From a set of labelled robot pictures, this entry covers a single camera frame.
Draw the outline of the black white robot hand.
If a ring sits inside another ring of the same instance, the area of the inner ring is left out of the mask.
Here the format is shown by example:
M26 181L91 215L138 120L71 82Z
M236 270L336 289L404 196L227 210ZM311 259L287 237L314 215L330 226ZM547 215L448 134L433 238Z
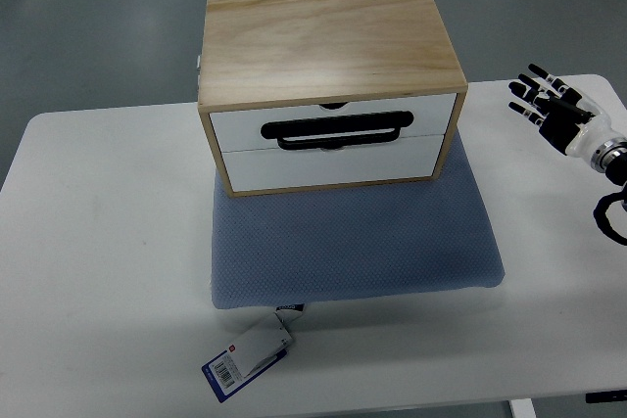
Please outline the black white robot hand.
M538 127L560 153L580 158L598 172L612 153L626 152L626 137L611 127L608 113L591 97L535 64L508 85L518 100L508 106Z

